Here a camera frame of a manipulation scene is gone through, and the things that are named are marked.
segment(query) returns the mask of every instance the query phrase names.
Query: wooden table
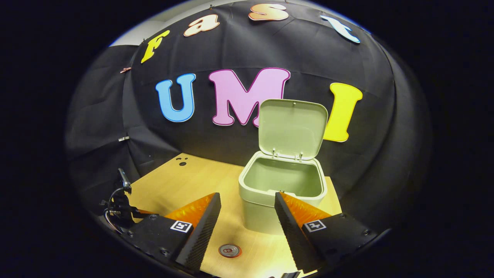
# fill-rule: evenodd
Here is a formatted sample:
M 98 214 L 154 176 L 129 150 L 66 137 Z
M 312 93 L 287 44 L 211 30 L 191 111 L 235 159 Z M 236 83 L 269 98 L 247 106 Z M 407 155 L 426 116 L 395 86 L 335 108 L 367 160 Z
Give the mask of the wooden table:
M 192 201 L 219 192 L 221 212 L 209 241 L 201 270 L 222 278 L 281 277 L 296 272 L 284 235 L 270 235 L 244 228 L 238 178 L 242 166 L 212 161 L 182 153 L 132 184 L 130 204 L 166 215 Z M 329 177 L 328 193 L 319 208 L 331 215 L 341 207 Z M 224 244 L 242 249 L 237 258 L 226 258 L 218 249 Z

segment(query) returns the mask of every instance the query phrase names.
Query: trash bin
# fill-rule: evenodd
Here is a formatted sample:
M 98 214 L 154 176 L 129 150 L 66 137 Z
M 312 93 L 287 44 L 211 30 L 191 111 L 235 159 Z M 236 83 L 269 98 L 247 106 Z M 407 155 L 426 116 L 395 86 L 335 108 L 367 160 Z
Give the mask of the trash bin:
M 328 188 L 315 156 L 327 122 L 328 111 L 318 103 L 268 99 L 260 105 L 260 151 L 239 176 L 247 229 L 283 234 L 274 209 L 277 191 L 319 205 Z

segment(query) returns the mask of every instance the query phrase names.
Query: open lid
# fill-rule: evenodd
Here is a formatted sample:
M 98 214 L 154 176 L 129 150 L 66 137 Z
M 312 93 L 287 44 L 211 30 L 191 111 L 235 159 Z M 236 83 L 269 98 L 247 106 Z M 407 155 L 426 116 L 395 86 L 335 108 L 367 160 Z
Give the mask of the open lid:
M 265 154 L 311 160 L 323 142 L 328 111 L 318 103 L 267 99 L 259 108 L 259 148 Z

